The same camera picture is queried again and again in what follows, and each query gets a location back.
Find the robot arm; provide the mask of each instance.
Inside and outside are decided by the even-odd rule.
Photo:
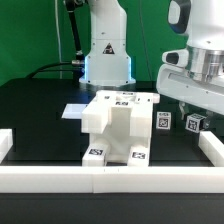
[[[85,57],[81,87],[92,90],[133,88],[131,58],[126,53],[127,15],[118,0],[65,0],[65,3],[70,14],[84,3],[90,7],[91,50]]]
[[[163,54],[160,94],[224,115],[224,1],[172,0],[168,22],[188,36],[186,48]]]

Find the black table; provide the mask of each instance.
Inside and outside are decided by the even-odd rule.
[[[136,91],[154,92],[154,83]],[[0,87],[0,128],[12,128],[14,146],[1,165],[79,166],[88,146],[80,120],[61,119],[67,103],[89,103],[94,92],[71,80],[15,79]],[[193,108],[194,112],[204,111]],[[156,112],[172,112],[172,129],[155,128]],[[185,130],[178,102],[154,106],[150,166],[212,166]],[[223,120],[212,131],[222,139]],[[1,223],[222,223],[222,194],[0,194]]]

